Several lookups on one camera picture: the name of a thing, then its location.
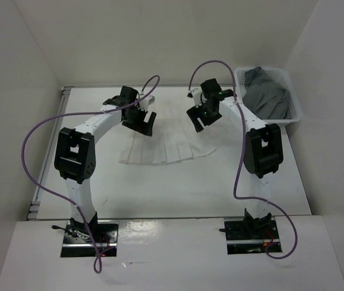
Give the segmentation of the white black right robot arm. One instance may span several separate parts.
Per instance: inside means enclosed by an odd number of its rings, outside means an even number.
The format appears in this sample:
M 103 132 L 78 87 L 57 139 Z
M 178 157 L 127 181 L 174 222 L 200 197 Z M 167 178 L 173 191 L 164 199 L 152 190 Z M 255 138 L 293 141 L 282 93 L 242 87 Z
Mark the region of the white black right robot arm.
M 242 134 L 242 151 L 235 182 L 242 169 L 250 174 L 253 195 L 234 197 L 246 201 L 242 231 L 250 238 L 258 238 L 269 231 L 272 215 L 268 206 L 274 175 L 283 163 L 282 135 L 277 124 L 269 124 L 257 117 L 241 102 L 236 101 L 233 89 L 222 90 L 216 79 L 188 89 L 187 96 L 194 106 L 187 110 L 197 132 L 220 118 L 227 118 Z

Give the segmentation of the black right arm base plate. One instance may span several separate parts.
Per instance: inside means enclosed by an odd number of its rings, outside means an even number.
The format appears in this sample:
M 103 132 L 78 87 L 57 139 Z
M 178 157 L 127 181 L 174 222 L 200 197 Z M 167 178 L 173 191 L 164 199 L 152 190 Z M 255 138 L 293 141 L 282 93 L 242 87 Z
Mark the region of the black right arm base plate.
M 247 218 L 226 219 L 219 229 L 225 235 L 228 255 L 281 253 L 282 246 L 274 219 L 252 223 Z

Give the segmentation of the white pleated skirt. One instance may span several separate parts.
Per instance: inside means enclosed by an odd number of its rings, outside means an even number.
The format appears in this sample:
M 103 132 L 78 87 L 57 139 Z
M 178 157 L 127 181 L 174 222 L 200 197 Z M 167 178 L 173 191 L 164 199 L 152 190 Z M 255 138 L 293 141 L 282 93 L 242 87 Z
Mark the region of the white pleated skirt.
M 197 133 L 182 101 L 162 101 L 153 135 L 130 132 L 118 157 L 121 164 L 163 166 L 208 156 L 216 151 L 207 138 Z

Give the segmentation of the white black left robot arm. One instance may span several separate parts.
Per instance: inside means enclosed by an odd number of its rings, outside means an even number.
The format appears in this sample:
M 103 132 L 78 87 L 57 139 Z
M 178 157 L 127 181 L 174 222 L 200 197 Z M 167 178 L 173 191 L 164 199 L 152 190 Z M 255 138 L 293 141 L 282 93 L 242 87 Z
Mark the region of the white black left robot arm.
M 113 127 L 123 125 L 145 136 L 153 134 L 156 113 L 145 117 L 154 103 L 151 94 L 123 86 L 119 95 L 106 100 L 100 114 L 82 124 L 59 131 L 54 167 L 65 180 L 71 207 L 70 225 L 85 242 L 99 234 L 98 214 L 91 197 L 90 178 L 96 170 L 96 143 Z

